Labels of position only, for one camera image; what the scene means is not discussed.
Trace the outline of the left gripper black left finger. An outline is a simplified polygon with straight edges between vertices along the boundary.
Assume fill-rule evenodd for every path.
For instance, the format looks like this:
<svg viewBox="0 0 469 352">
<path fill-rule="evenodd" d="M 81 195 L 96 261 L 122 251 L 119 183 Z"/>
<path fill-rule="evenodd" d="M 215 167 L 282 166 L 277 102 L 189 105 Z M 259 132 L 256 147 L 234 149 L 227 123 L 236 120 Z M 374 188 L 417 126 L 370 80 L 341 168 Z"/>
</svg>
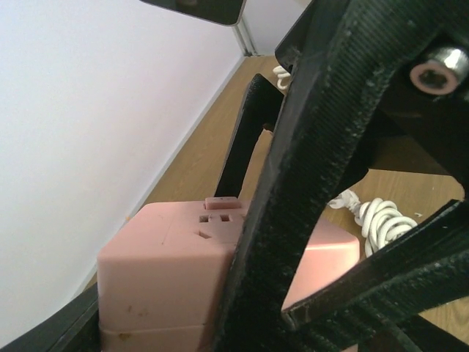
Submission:
<svg viewBox="0 0 469 352">
<path fill-rule="evenodd" d="M 8 351 L 100 351 L 97 285 L 94 284 L 30 331 L 5 345 Z"/>
</svg>

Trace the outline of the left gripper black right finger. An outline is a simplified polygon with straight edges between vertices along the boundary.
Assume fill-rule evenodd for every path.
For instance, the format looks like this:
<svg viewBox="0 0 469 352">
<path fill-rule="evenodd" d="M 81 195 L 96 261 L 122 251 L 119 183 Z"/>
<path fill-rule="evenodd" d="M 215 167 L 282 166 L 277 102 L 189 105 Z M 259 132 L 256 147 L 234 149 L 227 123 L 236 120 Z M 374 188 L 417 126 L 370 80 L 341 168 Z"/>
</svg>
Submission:
<svg viewBox="0 0 469 352">
<path fill-rule="evenodd" d="M 468 344 L 419 315 L 395 323 L 378 314 L 385 327 L 366 341 L 366 351 L 468 351 Z"/>
</svg>

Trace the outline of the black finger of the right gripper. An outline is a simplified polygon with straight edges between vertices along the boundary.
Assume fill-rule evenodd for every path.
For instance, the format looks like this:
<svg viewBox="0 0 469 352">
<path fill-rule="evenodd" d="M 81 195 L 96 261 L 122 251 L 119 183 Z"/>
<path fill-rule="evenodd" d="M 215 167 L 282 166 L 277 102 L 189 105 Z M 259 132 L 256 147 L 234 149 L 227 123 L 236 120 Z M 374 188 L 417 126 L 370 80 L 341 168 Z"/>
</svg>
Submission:
<svg viewBox="0 0 469 352">
<path fill-rule="evenodd" d="M 264 130 L 274 130 L 283 99 L 284 95 L 262 74 L 252 78 L 237 114 L 216 197 L 240 195 L 256 143 Z"/>
<path fill-rule="evenodd" d="M 468 186 L 468 80 L 430 62 L 468 47 L 466 1 L 313 1 L 276 49 L 292 71 L 221 300 L 214 351 L 466 351 L 421 317 L 468 295 L 468 201 L 452 200 L 318 293 L 283 307 L 327 203 L 413 140 Z"/>
</svg>

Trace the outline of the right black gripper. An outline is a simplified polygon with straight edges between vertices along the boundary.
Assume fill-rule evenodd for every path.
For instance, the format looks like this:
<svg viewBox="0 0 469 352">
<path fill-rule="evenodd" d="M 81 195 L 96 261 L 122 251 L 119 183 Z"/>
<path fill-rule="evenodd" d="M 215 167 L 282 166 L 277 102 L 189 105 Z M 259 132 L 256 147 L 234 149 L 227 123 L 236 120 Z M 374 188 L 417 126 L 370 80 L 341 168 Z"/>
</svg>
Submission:
<svg viewBox="0 0 469 352">
<path fill-rule="evenodd" d="M 292 121 L 282 177 L 310 167 L 311 184 L 336 189 L 383 110 L 467 186 L 466 103 L 425 98 L 403 76 L 437 38 L 467 34 L 466 1 L 310 3 L 276 49 L 278 62 L 293 73 L 280 113 Z"/>
</svg>

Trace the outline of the pink cube socket adapter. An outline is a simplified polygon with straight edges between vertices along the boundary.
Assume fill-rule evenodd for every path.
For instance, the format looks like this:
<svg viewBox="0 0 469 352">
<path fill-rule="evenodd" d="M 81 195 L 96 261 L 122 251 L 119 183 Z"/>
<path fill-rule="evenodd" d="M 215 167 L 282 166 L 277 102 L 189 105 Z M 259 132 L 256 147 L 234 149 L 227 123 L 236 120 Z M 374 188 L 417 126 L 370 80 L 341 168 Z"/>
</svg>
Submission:
<svg viewBox="0 0 469 352">
<path fill-rule="evenodd" d="M 249 202 L 145 205 L 99 252 L 103 351 L 208 351 Z"/>
</svg>

